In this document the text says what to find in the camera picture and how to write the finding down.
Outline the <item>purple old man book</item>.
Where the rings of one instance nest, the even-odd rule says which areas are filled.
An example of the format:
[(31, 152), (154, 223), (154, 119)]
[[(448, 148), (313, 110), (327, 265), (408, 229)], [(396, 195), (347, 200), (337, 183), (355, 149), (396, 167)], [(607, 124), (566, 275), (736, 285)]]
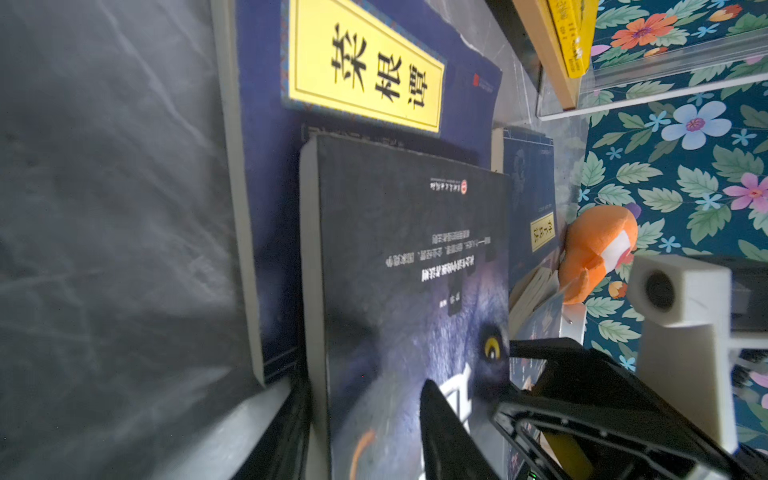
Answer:
[[(564, 295), (558, 273), (541, 266), (519, 282), (510, 295), (509, 336), (513, 341), (559, 338)], [(521, 390), (530, 390), (545, 367), (544, 360), (512, 358), (510, 380)]]

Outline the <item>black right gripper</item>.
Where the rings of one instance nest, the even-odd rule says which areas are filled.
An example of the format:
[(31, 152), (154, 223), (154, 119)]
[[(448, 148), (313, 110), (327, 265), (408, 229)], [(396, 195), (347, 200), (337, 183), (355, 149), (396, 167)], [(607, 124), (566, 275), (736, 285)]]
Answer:
[(767, 458), (719, 446), (609, 356), (569, 338), (512, 341), (541, 360), (530, 390), (510, 386), (494, 426), (538, 479), (764, 479)]

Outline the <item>black wolf cover book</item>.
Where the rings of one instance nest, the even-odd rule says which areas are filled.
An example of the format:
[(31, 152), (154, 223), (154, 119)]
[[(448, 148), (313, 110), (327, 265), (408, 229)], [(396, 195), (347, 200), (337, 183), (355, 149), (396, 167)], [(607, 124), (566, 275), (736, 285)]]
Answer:
[(494, 473), (509, 381), (510, 180), (332, 135), (300, 153), (310, 479), (421, 479), (420, 393), (437, 384)]

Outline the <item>dark blue yellow-label book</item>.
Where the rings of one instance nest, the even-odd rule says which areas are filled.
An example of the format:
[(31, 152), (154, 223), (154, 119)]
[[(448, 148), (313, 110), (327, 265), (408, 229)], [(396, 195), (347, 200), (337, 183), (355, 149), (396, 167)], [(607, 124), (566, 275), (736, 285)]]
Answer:
[(211, 5), (252, 371), (297, 361), (299, 157), (334, 134), (490, 163), (501, 70), (424, 1)]

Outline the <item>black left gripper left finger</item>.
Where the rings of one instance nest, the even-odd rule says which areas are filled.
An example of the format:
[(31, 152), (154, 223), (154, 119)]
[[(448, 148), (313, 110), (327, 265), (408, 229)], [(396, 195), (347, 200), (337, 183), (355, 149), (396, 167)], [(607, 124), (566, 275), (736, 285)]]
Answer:
[(311, 419), (311, 387), (306, 378), (299, 378), (232, 479), (303, 479)]

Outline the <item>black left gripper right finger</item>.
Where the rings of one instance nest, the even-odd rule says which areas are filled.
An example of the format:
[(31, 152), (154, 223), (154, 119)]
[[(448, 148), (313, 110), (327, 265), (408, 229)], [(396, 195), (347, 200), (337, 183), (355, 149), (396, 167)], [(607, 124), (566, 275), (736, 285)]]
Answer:
[(432, 380), (422, 387), (419, 416), (426, 479), (499, 479)]

